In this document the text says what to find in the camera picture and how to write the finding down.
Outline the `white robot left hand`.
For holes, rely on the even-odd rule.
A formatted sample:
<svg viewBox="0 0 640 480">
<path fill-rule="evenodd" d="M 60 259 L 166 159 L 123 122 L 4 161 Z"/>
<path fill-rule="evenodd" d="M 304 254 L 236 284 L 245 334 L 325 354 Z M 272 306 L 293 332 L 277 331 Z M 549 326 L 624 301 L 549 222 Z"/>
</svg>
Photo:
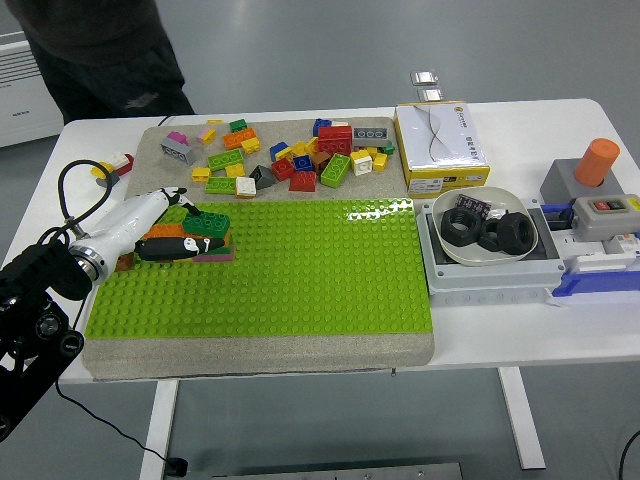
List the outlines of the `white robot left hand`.
<svg viewBox="0 0 640 480">
<path fill-rule="evenodd" d="M 222 238 L 143 238 L 171 205 L 180 205 L 195 216 L 201 214 L 185 193 L 184 188 L 166 187 L 125 200 L 87 237 L 73 242 L 70 253 L 90 279 L 100 283 L 114 273 L 118 258 L 131 252 L 146 261 L 182 260 L 222 247 Z"/>
</svg>

